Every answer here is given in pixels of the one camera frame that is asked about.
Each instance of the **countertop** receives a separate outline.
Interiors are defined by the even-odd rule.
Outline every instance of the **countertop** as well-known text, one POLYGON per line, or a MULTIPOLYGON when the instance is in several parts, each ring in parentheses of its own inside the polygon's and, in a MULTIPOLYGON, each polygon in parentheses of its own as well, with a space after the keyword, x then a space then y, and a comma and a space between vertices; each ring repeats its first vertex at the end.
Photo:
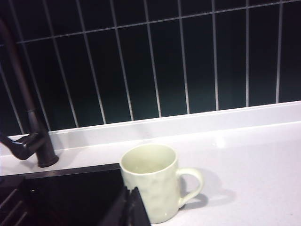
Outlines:
MULTIPOLYGON (((171 220, 158 226, 267 226, 301 223, 301 121, 288 121, 56 150, 60 161, 47 170, 119 162, 136 145, 173 147, 180 167, 199 169, 203 191, 171 220)), ((41 171, 36 158, 1 157, 5 174, 41 171)), ((185 176, 182 193, 197 182, 185 176)))

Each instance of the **black sink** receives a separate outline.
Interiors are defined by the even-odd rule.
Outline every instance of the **black sink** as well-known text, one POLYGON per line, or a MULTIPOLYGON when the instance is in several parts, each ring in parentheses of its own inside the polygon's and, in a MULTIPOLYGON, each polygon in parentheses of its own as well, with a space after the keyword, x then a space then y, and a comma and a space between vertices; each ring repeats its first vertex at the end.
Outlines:
POLYGON ((95 226, 122 190, 119 164, 2 176, 1 226, 95 226))

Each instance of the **black faucet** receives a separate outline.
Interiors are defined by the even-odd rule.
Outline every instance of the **black faucet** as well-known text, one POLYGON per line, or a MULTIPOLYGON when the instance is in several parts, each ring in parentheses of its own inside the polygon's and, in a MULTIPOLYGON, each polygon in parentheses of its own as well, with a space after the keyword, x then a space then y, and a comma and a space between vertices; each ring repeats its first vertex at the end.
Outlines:
POLYGON ((10 61, 17 77, 19 88, 23 95, 29 120, 30 132, 29 135, 24 136, 16 141, 13 141, 0 133, 0 142, 7 146, 13 155, 18 159, 25 160, 36 153, 39 167, 51 166, 58 161, 58 156, 54 152, 45 123, 39 117, 32 100, 32 96, 28 89, 28 84, 26 83, 24 77, 16 43, 14 42, 11 31, 1 17, 0 33, 2 34, 4 44, 7 48, 10 61))

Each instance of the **kitchen wall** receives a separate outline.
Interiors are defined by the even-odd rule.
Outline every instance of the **kitchen wall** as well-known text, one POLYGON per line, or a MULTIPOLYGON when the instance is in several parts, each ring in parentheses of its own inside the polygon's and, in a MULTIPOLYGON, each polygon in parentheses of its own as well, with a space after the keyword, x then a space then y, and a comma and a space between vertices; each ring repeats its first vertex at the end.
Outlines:
MULTIPOLYGON (((301 0, 0 0, 49 130, 301 100, 301 0)), ((0 38, 0 131, 28 132, 0 38)))

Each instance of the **dark green tile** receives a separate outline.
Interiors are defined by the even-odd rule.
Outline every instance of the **dark green tile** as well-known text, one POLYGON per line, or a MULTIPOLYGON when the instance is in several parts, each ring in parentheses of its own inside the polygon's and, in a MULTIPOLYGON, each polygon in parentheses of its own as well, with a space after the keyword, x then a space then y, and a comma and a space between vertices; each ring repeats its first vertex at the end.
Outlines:
POLYGON ((80 0, 86 30, 113 27, 110 0, 80 0))
POLYGON ((143 0, 114 0, 117 25, 145 22, 143 0))
POLYGON ((12 64, 10 62, 10 59, 8 57, 8 53, 6 51, 5 47, 0 48, 0 62, 2 65, 3 72, 5 74, 11 96, 14 100, 16 110, 18 112, 22 127, 26 133, 29 132, 28 130, 28 120, 27 120, 27 113, 26 113, 26 107, 23 101, 23 96, 21 94, 16 74, 13 70, 12 64))
POLYGON ((209 12, 212 10, 211 0, 182 0, 181 7, 183 16, 209 12))
POLYGON ((245 10, 216 15, 219 109, 246 106, 245 10))
POLYGON ((130 121, 114 30, 89 33, 88 39, 107 123, 130 121))
MULTIPOLYGON (((19 41, 20 37, 19 37, 17 29, 16 29, 15 21, 14 21, 13 15, 11 13, 8 0, 1 0, 0 1, 0 15, 1 15, 1 18, 9 26, 9 28, 10 28, 13 36, 14 36, 14 39, 16 41, 19 41)), ((2 39, 1 35, 0 35, 0 44, 3 44, 3 39, 2 39)))
POLYGON ((20 127, 18 125, 13 107, 8 98, 8 93, 5 89, 4 82, 2 80, 1 68, 0 68, 0 133, 5 136, 21 134, 20 127))
POLYGON ((278 5, 250 9, 250 106, 276 101, 278 14, 278 5))
POLYGON ((51 130, 74 128, 75 122, 52 40, 26 44, 51 130))
POLYGON ((47 5, 56 35, 81 31, 75 0, 47 0, 47 5))
POLYGON ((179 16, 177 0, 147 0, 150 20, 179 16))
POLYGON ((41 0, 13 0, 24 39, 50 36, 41 0))
POLYGON ((190 112, 215 110, 212 16, 183 19, 190 112))
POLYGON ((186 114, 179 21, 151 24, 162 116, 186 114))
POLYGON ((301 100, 301 2, 284 4, 279 101, 301 100))
POLYGON ((80 127, 103 124, 83 35, 57 39, 80 127))
POLYGON ((246 0, 215 0, 215 10, 246 6, 246 0))
POLYGON ((249 0, 250 5, 266 4, 271 2, 279 2, 279 0, 249 0))
POLYGON ((158 117, 146 25, 119 30, 134 120, 158 117))

